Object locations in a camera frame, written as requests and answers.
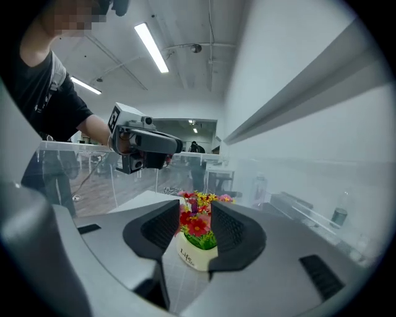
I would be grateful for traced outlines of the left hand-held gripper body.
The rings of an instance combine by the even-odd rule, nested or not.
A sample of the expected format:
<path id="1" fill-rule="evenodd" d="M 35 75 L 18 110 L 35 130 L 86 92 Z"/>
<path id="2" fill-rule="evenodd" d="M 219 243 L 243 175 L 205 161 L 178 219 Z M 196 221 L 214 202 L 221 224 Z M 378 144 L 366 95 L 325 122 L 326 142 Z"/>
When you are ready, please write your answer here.
<path id="1" fill-rule="evenodd" d="M 135 129 L 157 131 L 153 124 L 153 118 L 146 116 L 131 106 L 117 102 L 111 112 L 108 128 L 110 130 L 110 146 L 113 151 L 121 156 L 122 167 L 118 168 L 119 171 L 125 174 L 133 174 L 144 168 L 154 168 L 157 170 L 163 168 L 168 154 L 138 150 L 134 147 L 134 137 L 131 141 L 131 146 L 134 148 L 133 152 L 122 154 L 119 151 L 119 136 L 122 132 L 128 132 L 134 135 Z"/>

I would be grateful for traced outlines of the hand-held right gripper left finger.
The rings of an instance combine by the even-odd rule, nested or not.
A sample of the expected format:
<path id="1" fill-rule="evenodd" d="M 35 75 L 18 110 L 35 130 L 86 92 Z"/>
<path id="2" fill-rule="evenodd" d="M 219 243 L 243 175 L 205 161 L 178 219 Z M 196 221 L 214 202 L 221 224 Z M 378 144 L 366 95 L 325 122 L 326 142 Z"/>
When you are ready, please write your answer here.
<path id="1" fill-rule="evenodd" d="M 62 206 L 54 213 L 90 310 L 169 310 L 162 256 L 178 227 L 177 200 L 75 220 Z"/>

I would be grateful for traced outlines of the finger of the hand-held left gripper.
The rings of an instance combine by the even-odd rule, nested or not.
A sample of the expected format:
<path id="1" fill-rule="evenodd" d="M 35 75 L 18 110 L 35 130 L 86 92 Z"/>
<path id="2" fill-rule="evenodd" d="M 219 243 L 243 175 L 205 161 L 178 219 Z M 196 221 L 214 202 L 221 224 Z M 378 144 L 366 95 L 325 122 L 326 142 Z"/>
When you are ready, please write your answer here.
<path id="1" fill-rule="evenodd" d="M 182 151 L 183 142 L 177 137 L 159 131 L 135 129 L 134 147 L 143 152 L 175 154 Z"/>

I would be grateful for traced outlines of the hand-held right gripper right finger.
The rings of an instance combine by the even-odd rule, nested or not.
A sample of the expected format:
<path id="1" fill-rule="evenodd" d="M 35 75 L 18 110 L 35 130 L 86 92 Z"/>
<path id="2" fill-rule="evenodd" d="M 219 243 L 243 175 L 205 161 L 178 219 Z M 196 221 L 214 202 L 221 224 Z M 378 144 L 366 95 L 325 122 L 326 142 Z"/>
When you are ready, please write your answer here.
<path id="1" fill-rule="evenodd" d="M 376 247 L 302 206 L 283 212 L 213 204 L 218 255 L 183 316 L 302 316 L 344 294 L 376 262 Z"/>

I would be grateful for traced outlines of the person's left hand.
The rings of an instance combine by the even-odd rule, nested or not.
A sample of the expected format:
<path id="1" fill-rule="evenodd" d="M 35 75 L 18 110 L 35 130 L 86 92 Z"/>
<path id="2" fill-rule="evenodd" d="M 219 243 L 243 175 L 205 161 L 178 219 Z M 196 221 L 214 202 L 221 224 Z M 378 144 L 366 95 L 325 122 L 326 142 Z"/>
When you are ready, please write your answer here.
<path id="1" fill-rule="evenodd" d="M 122 154 L 130 154 L 134 151 L 133 146 L 131 146 L 131 141 L 134 135 L 128 132 L 122 132 L 119 136 L 119 151 Z"/>

